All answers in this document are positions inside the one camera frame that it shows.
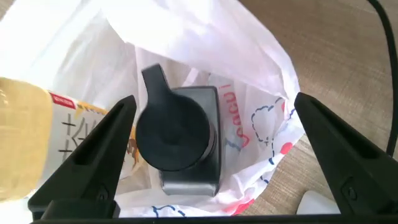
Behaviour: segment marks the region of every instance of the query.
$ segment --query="blue print on bag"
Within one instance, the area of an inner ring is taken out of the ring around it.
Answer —
[[[165,205],[165,206],[160,207],[160,208],[157,208],[157,207],[155,207],[155,206],[152,206],[152,208],[154,209],[154,213],[156,214],[156,218],[159,218],[159,213],[158,213],[157,211],[160,211],[160,210],[162,210],[163,208],[169,208],[169,209],[171,209],[171,210],[177,212],[178,214],[180,214],[182,217],[185,217],[185,213],[183,213],[181,210],[175,209],[175,207],[172,206],[172,205]]]

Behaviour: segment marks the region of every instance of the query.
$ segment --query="wooden floor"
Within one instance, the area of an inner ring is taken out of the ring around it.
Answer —
[[[365,0],[241,2],[291,56],[302,91],[385,148],[392,114],[391,74],[386,38],[373,8]],[[380,2],[398,37],[398,1]],[[0,0],[0,18],[11,3]],[[244,215],[293,214],[307,190],[333,198],[304,136]]]

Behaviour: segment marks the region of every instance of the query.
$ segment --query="white plastic bag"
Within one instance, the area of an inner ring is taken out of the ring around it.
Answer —
[[[147,101],[141,70],[154,63],[171,87],[217,87],[221,188],[215,197],[168,196],[144,166],[118,185],[121,217],[241,212],[303,129],[289,56],[238,1],[18,0],[0,23],[1,75],[105,109],[133,94],[138,115]]]

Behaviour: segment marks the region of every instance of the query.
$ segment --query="yellow liquid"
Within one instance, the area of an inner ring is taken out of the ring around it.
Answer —
[[[49,144],[50,94],[31,84],[0,78],[0,202],[36,187]]]

